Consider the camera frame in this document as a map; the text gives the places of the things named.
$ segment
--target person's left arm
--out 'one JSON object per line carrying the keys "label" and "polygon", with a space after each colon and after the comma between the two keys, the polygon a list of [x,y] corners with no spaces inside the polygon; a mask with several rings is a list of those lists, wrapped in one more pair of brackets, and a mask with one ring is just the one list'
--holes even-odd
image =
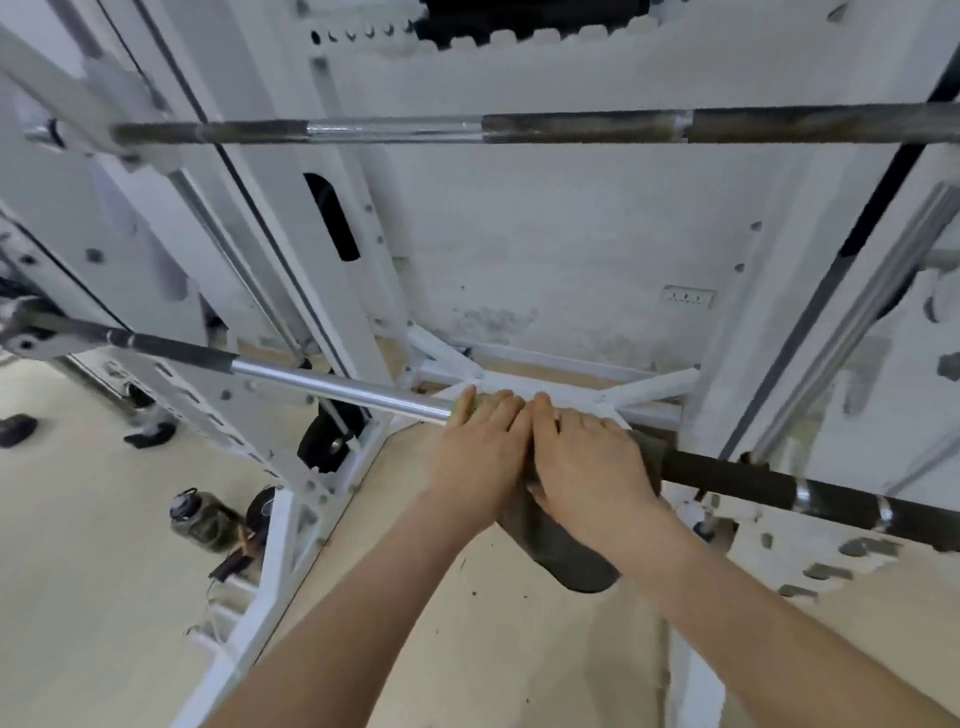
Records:
{"label": "person's left arm", "polygon": [[227,696],[205,728],[361,728],[457,554],[516,484],[531,412],[498,392],[454,405],[427,487],[373,549]]}

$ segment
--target hand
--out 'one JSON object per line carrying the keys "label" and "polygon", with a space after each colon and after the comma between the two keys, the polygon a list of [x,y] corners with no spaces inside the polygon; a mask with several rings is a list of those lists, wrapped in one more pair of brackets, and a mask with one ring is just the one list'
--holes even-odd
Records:
{"label": "hand", "polygon": [[614,420],[575,409],[561,410],[558,431],[543,392],[532,409],[537,504],[577,541],[613,560],[637,516],[658,507],[640,448]]}
{"label": "hand", "polygon": [[476,387],[453,405],[434,450],[428,494],[470,529],[470,536],[499,518],[516,486],[530,443],[533,414],[513,392],[501,390],[473,414]]}

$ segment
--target finger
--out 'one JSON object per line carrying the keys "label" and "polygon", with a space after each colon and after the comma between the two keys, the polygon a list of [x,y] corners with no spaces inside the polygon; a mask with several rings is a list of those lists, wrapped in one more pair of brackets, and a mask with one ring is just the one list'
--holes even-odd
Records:
{"label": "finger", "polygon": [[446,421],[447,427],[451,429],[460,427],[470,419],[470,409],[473,407],[473,398],[476,397],[476,394],[477,388],[472,384],[460,393],[460,397],[453,402],[453,411],[450,412],[450,417]]}
{"label": "finger", "polygon": [[583,426],[583,419],[575,409],[568,407],[560,410],[560,432],[569,432]]}
{"label": "finger", "polygon": [[520,397],[511,396],[501,400],[490,415],[490,424],[504,431],[510,429],[510,425],[514,423],[514,418],[523,409],[524,404],[523,398]]}
{"label": "finger", "polygon": [[553,417],[550,396],[540,392],[534,397],[534,448],[538,455],[550,451],[557,442],[557,421]]}
{"label": "finger", "polygon": [[543,512],[547,516],[550,516],[550,518],[553,518],[550,513],[550,500],[547,498],[543,486],[539,483],[534,483],[533,485],[527,486],[527,491],[534,497],[534,500],[537,502],[537,505],[543,509]]}
{"label": "finger", "polygon": [[519,413],[514,418],[514,423],[510,425],[510,434],[516,435],[517,439],[522,440],[524,444],[530,439],[530,431],[534,423],[534,405],[532,402],[524,403]]}
{"label": "finger", "polygon": [[497,405],[512,395],[513,392],[511,392],[509,389],[501,389],[492,397],[487,397],[480,402],[480,406],[476,408],[476,411],[473,413],[473,417],[470,418],[470,421],[472,423],[486,422],[496,410]]}
{"label": "finger", "polygon": [[583,415],[584,427],[586,429],[598,430],[603,429],[603,423],[600,422],[600,418],[596,415],[589,415],[584,413]]}

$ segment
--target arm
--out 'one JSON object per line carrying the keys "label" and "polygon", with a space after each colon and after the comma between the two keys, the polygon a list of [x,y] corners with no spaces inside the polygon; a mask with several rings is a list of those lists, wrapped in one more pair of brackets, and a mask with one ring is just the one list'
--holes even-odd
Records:
{"label": "arm", "polygon": [[657,500],[613,420],[534,403],[541,507],[641,584],[762,726],[960,725],[886,667],[713,551]]}
{"label": "arm", "polygon": [[247,678],[206,728],[367,723],[397,654],[460,550],[493,524],[530,439],[523,400],[454,405],[429,484],[386,535]]}

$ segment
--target person's left hand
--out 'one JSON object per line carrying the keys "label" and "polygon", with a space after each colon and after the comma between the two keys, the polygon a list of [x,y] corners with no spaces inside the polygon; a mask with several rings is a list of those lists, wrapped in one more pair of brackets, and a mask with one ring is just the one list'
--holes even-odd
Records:
{"label": "person's left hand", "polygon": [[503,510],[523,467],[533,414],[520,397],[501,390],[476,411],[470,385],[453,405],[433,454],[428,493],[476,535]]}

